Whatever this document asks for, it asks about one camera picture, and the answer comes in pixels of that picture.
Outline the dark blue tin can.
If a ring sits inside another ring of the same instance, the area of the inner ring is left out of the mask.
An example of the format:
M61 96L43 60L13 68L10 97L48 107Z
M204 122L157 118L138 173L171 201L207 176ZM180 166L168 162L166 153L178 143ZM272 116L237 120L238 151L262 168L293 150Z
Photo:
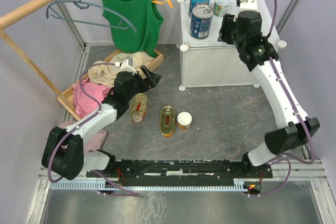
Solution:
M191 37L197 40L206 39L209 36L213 15L213 9L208 5L195 6L191 15Z

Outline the small cup white lid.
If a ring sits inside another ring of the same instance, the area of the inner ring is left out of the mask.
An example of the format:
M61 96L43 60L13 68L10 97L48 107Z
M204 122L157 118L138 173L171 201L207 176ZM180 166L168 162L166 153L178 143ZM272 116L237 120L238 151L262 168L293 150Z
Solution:
M181 130L187 130L192 122L192 116L188 112L181 112L177 116L178 127Z

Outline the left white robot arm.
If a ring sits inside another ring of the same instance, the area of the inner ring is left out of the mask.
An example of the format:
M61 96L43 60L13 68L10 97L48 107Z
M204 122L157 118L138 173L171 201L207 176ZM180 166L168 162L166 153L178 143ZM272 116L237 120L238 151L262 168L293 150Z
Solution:
M97 109L70 127L57 126L50 131L41 164L47 168L52 183L55 182L52 173L68 180L92 170L98 170L105 177L115 173L113 155L101 150L85 152L83 148L96 133L124 115L135 95L156 87L162 78L146 66L140 69L144 76L131 67L121 67L113 88L98 102Z

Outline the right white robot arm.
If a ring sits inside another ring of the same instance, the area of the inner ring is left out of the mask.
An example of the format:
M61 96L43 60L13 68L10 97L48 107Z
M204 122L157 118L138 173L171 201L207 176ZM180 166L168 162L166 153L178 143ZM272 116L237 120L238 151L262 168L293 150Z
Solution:
M261 14L245 10L237 15L226 14L219 31L219 40L234 45L240 60L261 85L275 116L277 130L266 133L264 142L247 154L241 172L254 177L260 165L287 157L289 150L309 146L310 162L314 152L312 137L320 127L317 118L310 118L295 98L281 68L279 56L261 32Z

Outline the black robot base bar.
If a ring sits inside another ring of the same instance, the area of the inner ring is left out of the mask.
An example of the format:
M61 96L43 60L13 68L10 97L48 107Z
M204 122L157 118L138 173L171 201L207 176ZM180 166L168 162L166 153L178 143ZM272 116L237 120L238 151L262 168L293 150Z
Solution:
M213 160L144 160L115 157L107 169L107 178L121 180L124 186L232 186L234 179L273 178L269 165L252 166L247 154L238 161Z

